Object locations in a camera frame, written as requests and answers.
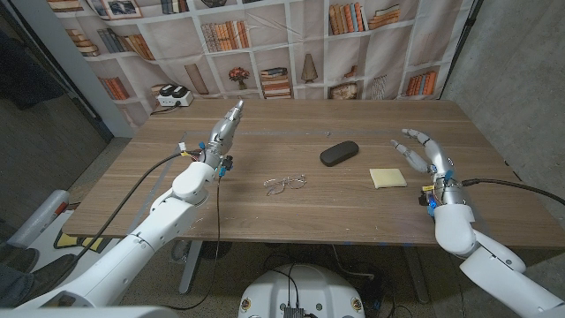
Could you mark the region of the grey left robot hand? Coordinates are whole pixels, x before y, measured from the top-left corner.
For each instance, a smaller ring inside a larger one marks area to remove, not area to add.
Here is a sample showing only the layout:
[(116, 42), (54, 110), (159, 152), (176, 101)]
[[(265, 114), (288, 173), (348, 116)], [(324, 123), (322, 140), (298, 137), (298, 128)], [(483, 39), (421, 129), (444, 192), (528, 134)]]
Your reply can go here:
[(230, 151), (235, 131), (243, 116), (243, 109), (244, 101), (239, 100), (212, 129), (205, 149), (204, 163), (213, 169), (220, 165), (221, 157)]

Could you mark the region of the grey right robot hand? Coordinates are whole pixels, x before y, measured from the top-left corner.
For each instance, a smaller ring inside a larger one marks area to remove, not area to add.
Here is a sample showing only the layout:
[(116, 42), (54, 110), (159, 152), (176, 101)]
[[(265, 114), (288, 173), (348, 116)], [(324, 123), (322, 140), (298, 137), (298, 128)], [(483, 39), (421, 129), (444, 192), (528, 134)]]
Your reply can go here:
[(391, 140), (390, 143), (411, 168), (431, 176), (435, 201), (440, 205), (465, 204), (462, 185), (456, 179), (455, 165), (441, 145), (427, 134), (414, 129), (405, 128), (402, 133), (424, 148), (428, 161), (397, 140)]

